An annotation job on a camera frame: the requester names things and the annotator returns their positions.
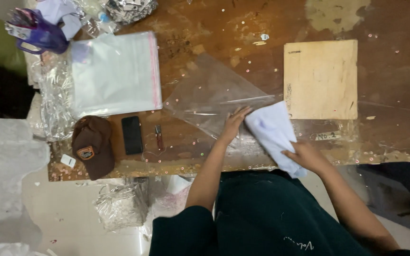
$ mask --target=wooden board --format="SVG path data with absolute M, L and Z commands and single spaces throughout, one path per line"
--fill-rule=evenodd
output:
M 291 119 L 357 119 L 357 40 L 284 45 Z

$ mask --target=folded white garment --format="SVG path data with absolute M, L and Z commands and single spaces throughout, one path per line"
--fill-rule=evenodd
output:
M 307 170 L 281 153 L 295 153 L 291 141 L 297 142 L 284 101 L 259 108 L 246 116 L 246 125 L 278 167 L 292 178 L 305 177 Z

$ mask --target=purple plastic container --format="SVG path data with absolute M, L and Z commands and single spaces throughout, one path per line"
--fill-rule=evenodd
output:
M 17 38 L 15 45 L 21 50 L 29 52 L 31 54 L 43 54 L 45 51 L 51 51 L 57 54 L 61 54 L 67 50 L 69 41 L 66 39 L 61 28 L 53 25 L 52 23 L 44 20 L 39 10 L 23 9 L 30 12 L 37 23 L 37 28 L 31 31 L 30 36 L 23 40 Z M 25 42 L 40 48 L 38 51 L 26 49 L 21 46 Z

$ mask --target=wooden table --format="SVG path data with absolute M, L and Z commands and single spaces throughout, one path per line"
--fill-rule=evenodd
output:
M 335 165 L 410 161 L 410 1 L 165 0 L 154 14 L 117 34 L 150 30 L 158 40 L 164 100 L 188 71 L 187 63 L 206 52 L 281 101 L 284 44 L 357 39 L 359 118 L 292 120 L 296 135 L 311 140 Z M 270 38 L 261 42 L 261 34 Z M 132 115 L 109 118 L 117 165 L 107 177 L 200 170 L 214 139 L 165 110 L 136 113 L 145 152 L 126 156 L 117 124 Z M 162 152 L 156 124 L 162 126 Z M 341 137 L 315 140 L 327 132 Z M 51 181 L 87 178 L 79 161 L 74 170 L 59 162 L 62 154 L 70 154 L 70 140 L 51 147 Z M 258 143 L 246 137 L 241 147 L 228 148 L 224 171 L 275 166 Z

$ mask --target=smartphone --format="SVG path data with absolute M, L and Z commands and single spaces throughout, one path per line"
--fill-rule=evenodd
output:
M 139 154 L 144 151 L 142 134 L 140 133 L 139 117 L 128 117 L 121 119 L 124 149 L 127 155 Z

